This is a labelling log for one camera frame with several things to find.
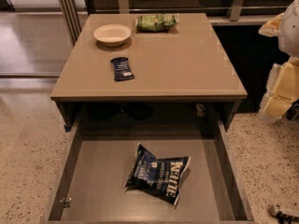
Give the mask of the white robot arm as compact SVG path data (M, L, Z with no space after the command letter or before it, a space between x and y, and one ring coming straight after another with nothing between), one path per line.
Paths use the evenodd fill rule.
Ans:
M293 0L283 13L265 23L259 34L276 36L279 50L290 56L284 64L273 64L260 103L260 119L273 123L299 99L299 0Z

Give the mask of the robot base part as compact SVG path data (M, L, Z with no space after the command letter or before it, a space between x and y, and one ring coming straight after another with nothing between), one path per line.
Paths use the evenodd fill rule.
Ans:
M279 205L272 205L269 209L272 217L279 220L279 224L292 224L299 222L299 211L291 208L282 208Z

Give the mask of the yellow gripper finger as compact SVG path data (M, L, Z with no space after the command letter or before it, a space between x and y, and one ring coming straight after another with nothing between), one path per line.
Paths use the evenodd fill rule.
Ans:
M279 36L280 23L284 14L280 13L275 18L263 24L258 33L267 37Z
M299 64L274 63L270 70L266 93L260 103L258 115L263 121L281 119L299 99Z

